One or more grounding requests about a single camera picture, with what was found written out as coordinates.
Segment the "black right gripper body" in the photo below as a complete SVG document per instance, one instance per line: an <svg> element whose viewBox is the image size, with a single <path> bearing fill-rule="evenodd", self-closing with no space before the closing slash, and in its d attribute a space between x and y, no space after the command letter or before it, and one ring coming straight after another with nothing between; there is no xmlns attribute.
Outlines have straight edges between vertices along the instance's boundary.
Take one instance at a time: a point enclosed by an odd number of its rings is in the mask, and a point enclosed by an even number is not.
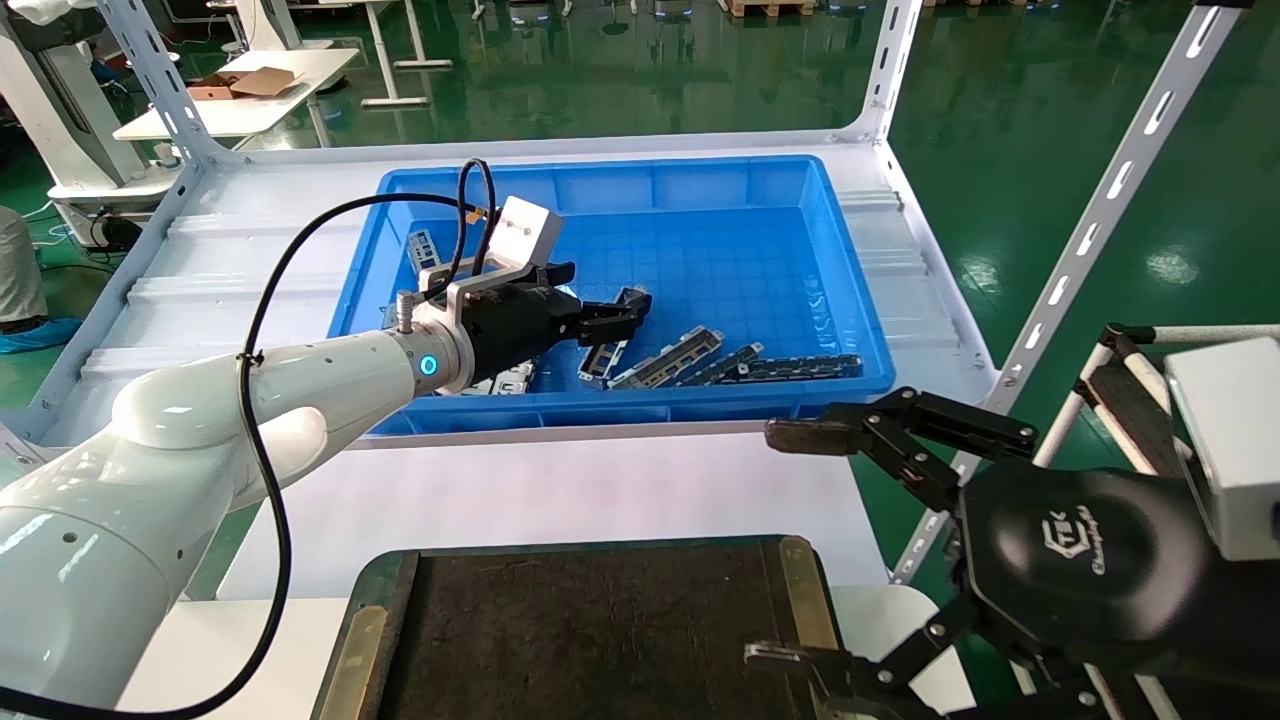
<svg viewBox="0 0 1280 720"><path fill-rule="evenodd" d="M969 587L1020 646L1277 689L1277 564L1226 560L1184 482L993 465L955 518Z"/></svg>

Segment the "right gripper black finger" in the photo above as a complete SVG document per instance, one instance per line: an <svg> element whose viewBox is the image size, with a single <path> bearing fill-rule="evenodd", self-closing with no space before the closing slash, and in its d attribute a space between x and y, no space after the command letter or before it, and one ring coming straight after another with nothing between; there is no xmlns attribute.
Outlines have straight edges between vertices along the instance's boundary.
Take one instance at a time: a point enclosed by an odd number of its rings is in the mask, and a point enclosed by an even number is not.
<svg viewBox="0 0 1280 720"><path fill-rule="evenodd" d="M927 442L986 460L1028 460L1038 437L1025 423L911 387L870 404L831 404L818 418L776 418L765 424L772 450L831 457L861 454L936 512L955 511L960 474Z"/></svg>
<svg viewBox="0 0 1280 720"><path fill-rule="evenodd" d="M910 682L977 626L977 606L956 598L923 628L872 661L845 650L786 643L750 643L742 660L750 669L805 680L819 705L837 715L872 719L1106 719L1105 703L1080 682L1052 685L1001 705L941 714L911 689Z"/></svg>

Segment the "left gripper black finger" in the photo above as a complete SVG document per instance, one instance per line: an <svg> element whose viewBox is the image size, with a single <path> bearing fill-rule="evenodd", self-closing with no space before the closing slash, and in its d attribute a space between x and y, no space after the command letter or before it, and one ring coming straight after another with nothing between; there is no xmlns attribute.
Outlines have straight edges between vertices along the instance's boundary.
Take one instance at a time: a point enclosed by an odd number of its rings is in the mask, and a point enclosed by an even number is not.
<svg viewBox="0 0 1280 720"><path fill-rule="evenodd" d="M618 325L620 323L639 327L652 309L652 296L648 292L618 292L612 302L582 302L584 325Z"/></svg>
<svg viewBox="0 0 1280 720"><path fill-rule="evenodd" d="M579 346L596 347L627 342L641 325L643 319L636 314L585 316L579 320Z"/></svg>

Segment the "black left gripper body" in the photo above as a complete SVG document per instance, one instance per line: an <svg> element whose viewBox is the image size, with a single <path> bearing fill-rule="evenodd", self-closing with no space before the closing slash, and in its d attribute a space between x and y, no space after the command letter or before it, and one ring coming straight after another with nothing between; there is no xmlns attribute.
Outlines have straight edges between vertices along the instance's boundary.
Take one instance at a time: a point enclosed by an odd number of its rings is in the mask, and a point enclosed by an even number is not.
<svg viewBox="0 0 1280 720"><path fill-rule="evenodd" d="M466 293L463 329L474 351L472 382L489 380L576 337L582 304L559 290L575 274L575 263L552 263L517 281Z"/></svg>

